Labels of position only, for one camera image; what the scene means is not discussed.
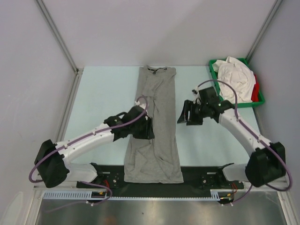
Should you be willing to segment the grey t-shirt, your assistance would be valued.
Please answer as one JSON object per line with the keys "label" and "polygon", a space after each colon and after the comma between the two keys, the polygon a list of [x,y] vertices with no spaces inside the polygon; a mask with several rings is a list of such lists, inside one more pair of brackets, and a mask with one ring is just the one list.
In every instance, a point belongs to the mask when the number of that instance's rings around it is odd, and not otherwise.
{"label": "grey t-shirt", "polygon": [[176,143],[175,75],[173,67],[139,68],[136,98],[148,100],[154,139],[130,137],[124,160],[124,181],[183,183]]}

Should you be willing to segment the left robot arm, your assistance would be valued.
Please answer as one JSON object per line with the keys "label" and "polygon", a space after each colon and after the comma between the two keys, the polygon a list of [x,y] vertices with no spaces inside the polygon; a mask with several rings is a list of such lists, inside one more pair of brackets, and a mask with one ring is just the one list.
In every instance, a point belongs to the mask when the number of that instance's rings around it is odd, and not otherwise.
{"label": "left robot arm", "polygon": [[34,161],[34,171],[47,188],[54,188],[65,181],[88,183],[97,188],[104,178],[96,163],[76,164],[73,161],[95,148],[126,138],[154,139],[152,118],[147,105],[133,106],[129,112],[121,112],[104,120],[88,133],[67,141],[44,141]]}

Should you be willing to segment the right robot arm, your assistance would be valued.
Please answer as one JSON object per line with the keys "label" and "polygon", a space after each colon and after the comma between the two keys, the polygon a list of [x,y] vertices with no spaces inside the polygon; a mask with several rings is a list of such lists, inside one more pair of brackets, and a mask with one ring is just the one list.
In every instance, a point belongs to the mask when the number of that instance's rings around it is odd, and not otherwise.
{"label": "right robot arm", "polygon": [[229,187],[236,180],[250,182],[258,188],[286,175],[283,145],[272,143],[249,127],[227,100],[213,104],[185,100],[177,122],[202,125],[206,117],[226,128],[249,155],[246,164],[231,163],[220,167],[216,182],[221,188]]}

